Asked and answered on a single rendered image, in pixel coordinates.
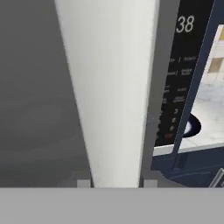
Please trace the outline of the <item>navy blue base cabinet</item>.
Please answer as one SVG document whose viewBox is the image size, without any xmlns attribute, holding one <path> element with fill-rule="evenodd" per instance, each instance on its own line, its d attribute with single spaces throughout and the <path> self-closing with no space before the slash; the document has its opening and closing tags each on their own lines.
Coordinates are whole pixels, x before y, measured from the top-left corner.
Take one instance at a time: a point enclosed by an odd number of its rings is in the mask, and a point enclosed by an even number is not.
<svg viewBox="0 0 224 224">
<path fill-rule="evenodd" d="M 180 0 L 151 168 L 187 187 L 224 169 L 224 0 Z"/>
</svg>

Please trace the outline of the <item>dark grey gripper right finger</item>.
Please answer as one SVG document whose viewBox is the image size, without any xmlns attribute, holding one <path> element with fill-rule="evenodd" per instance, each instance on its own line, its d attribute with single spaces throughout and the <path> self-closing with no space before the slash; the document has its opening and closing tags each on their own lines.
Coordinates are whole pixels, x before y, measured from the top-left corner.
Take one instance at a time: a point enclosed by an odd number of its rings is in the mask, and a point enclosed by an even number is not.
<svg viewBox="0 0 224 224">
<path fill-rule="evenodd" d="M 178 186 L 178 183 L 169 180 L 160 171 L 146 171 L 140 176 L 140 187 L 142 188 L 169 188 Z"/>
</svg>

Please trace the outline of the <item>dark blue bowl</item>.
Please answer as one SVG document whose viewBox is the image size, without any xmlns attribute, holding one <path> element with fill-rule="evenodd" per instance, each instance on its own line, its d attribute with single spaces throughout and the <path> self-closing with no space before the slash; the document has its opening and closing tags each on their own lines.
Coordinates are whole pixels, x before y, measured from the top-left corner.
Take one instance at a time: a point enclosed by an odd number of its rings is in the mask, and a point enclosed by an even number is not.
<svg viewBox="0 0 224 224">
<path fill-rule="evenodd" d="M 201 122 L 193 114 L 189 115 L 183 138 L 194 137 L 201 131 Z"/>
</svg>

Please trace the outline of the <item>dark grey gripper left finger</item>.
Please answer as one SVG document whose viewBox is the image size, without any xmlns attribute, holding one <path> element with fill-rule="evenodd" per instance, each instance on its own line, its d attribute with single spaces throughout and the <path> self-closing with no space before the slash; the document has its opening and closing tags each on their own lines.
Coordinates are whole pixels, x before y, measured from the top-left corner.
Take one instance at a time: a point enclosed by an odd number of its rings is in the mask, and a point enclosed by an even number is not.
<svg viewBox="0 0 224 224">
<path fill-rule="evenodd" d="M 93 186 L 91 173 L 87 171 L 73 171 L 61 185 L 64 187 L 91 188 Z"/>
</svg>

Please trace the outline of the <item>grey microwave with black panel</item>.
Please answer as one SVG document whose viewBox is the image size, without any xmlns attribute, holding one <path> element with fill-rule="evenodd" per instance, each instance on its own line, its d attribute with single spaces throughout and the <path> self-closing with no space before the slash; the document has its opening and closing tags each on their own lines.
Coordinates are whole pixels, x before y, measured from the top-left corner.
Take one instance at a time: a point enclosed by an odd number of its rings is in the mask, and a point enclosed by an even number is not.
<svg viewBox="0 0 224 224">
<path fill-rule="evenodd" d="M 144 147 L 177 135 L 214 0 L 162 0 Z M 0 0 L 0 187 L 92 178 L 53 0 Z"/>
</svg>

